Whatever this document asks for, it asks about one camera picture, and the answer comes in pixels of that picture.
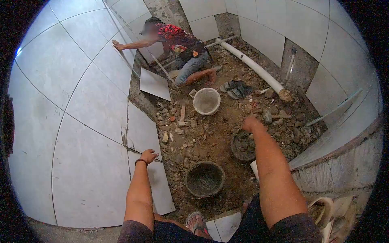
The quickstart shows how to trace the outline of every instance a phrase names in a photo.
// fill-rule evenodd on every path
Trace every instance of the bracelet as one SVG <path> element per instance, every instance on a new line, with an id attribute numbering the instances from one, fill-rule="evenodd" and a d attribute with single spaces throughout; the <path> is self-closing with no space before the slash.
<path id="1" fill-rule="evenodd" d="M 144 160 L 144 159 L 137 159 L 137 160 L 135 161 L 134 165 L 136 165 L 138 161 L 143 161 L 143 162 L 146 164 L 146 168 L 147 168 L 147 162 L 146 162 L 146 160 Z"/>

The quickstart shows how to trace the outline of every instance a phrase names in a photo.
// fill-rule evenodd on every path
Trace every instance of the blue jeans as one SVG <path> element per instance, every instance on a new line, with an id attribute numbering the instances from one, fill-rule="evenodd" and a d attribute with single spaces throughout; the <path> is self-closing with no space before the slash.
<path id="1" fill-rule="evenodd" d="M 175 78 L 175 84 L 184 84 L 186 79 L 193 73 L 198 72 L 202 67 L 205 66 L 208 60 L 208 53 L 204 52 L 198 57 L 191 58 L 187 63 L 184 61 L 176 61 L 173 70 L 181 69 L 177 78 Z"/>

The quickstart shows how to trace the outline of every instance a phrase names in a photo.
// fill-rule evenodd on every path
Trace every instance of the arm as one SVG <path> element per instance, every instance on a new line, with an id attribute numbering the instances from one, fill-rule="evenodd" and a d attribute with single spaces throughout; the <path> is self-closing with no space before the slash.
<path id="1" fill-rule="evenodd" d="M 150 164 L 158 154 L 148 149 L 141 155 L 141 159 Z M 138 161 L 135 166 L 134 176 L 131 180 L 126 197 L 126 212 L 124 221 L 133 220 L 147 226 L 151 231 L 154 227 L 154 214 L 151 196 L 151 187 L 147 175 L 146 163 Z"/>
<path id="2" fill-rule="evenodd" d="M 293 180 L 288 162 L 266 128 L 255 117 L 248 117 L 242 128 L 254 136 L 259 201 L 268 228 L 286 217 L 307 213 L 306 201 Z"/>

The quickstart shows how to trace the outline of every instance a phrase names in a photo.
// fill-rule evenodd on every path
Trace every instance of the sandal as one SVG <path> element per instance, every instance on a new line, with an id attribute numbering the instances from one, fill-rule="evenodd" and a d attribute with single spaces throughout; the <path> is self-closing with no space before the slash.
<path id="1" fill-rule="evenodd" d="M 246 95 L 253 92 L 253 88 L 251 86 L 239 86 L 236 89 L 232 89 L 230 91 L 227 91 L 228 95 L 233 99 L 242 99 L 243 97 L 246 97 Z"/>
<path id="2" fill-rule="evenodd" d="M 222 86 L 220 86 L 220 91 L 223 93 L 227 93 L 227 91 L 230 91 L 242 85 L 244 85 L 244 82 L 241 80 L 240 81 L 231 80 L 230 82 L 226 82 L 222 84 Z"/>

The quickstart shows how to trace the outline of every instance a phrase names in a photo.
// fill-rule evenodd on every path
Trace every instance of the rock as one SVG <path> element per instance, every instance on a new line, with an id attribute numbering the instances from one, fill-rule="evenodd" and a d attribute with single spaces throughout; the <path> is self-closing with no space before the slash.
<path id="1" fill-rule="evenodd" d="M 169 141 L 169 135 L 168 135 L 168 132 L 165 132 L 163 134 L 162 142 L 167 143 L 168 141 Z"/>

